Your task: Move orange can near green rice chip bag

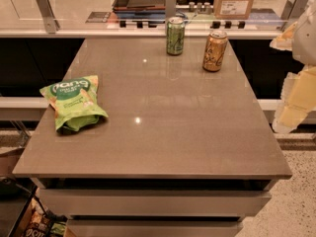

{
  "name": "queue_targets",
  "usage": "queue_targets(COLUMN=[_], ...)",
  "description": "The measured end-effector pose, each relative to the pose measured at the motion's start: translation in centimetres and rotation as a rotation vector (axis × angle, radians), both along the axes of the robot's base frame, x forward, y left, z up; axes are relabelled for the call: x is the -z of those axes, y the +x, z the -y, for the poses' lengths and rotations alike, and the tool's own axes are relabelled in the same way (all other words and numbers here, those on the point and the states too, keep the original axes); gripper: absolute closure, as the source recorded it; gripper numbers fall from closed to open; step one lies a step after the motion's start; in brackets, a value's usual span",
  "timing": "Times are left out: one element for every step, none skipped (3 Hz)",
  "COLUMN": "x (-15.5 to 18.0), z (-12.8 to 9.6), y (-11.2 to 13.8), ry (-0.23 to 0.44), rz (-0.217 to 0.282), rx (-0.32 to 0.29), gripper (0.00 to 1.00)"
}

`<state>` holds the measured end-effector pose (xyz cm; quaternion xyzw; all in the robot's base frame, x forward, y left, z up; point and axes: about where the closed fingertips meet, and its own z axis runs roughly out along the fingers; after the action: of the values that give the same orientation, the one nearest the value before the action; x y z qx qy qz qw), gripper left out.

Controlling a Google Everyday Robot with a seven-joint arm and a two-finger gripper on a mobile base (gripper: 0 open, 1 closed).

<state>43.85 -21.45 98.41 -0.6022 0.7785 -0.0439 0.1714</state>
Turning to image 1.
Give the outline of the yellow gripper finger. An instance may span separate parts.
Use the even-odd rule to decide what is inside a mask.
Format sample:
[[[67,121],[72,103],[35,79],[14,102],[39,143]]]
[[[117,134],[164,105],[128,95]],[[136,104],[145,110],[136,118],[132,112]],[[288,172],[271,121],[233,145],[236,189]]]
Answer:
[[[291,24],[281,35],[270,42],[270,47],[277,50],[292,51],[292,40],[297,23]]]
[[[273,130],[290,133],[316,108],[316,67],[305,66],[298,74],[288,72],[277,105]]]

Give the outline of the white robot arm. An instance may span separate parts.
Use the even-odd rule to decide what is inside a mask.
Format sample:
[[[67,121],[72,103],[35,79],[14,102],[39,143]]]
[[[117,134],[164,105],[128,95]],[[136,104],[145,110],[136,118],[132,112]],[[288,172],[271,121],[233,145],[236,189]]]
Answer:
[[[297,74],[287,73],[273,121],[275,132],[290,133],[316,108],[316,2],[274,38],[270,47],[291,51],[304,65]]]

